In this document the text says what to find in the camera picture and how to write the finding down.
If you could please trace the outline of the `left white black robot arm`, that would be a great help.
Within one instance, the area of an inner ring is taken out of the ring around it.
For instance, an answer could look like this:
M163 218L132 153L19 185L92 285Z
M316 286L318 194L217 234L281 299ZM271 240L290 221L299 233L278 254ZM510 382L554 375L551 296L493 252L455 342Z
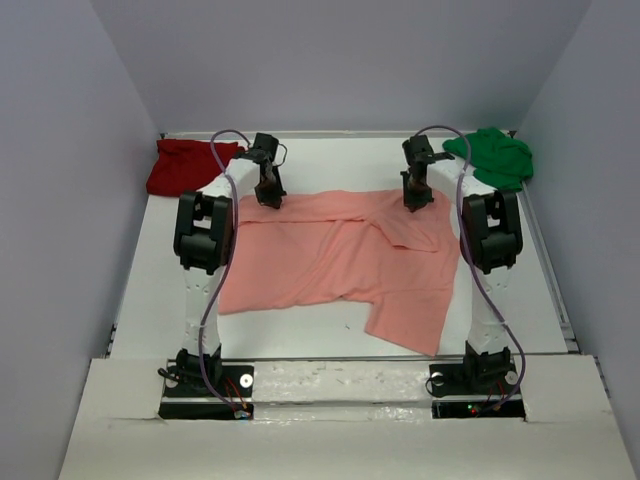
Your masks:
M221 173L178 201L173 250L184 272L185 329L169 375L173 382L227 404L231 399L217 391L223 378L217 318L238 236L239 201L253 193L259 205L281 207L286 191L277 156L283 146L267 133L252 140L233 129L215 133L209 147Z

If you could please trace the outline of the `pink t shirt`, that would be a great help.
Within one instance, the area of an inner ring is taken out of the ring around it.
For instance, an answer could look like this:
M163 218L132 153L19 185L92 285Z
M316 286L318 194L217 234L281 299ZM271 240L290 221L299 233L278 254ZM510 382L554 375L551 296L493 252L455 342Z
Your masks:
M460 256L451 207L440 192L415 212L399 190L297 194L279 209L246 196L219 311L368 303L367 334L433 356Z

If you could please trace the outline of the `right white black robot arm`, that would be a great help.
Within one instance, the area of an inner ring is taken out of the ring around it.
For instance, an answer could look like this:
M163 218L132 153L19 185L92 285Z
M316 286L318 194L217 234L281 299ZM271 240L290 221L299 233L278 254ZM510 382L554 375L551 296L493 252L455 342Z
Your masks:
M511 268L523 248L517 194L494 190L471 179L454 157L436 153L426 135L402 143L407 168L401 172L403 204L410 212L435 202L440 192L455 206L462 258L472 275L471 327L458 363L430 367L425 388L435 398L500 395L519 388L509 343L515 337L499 308L504 304Z

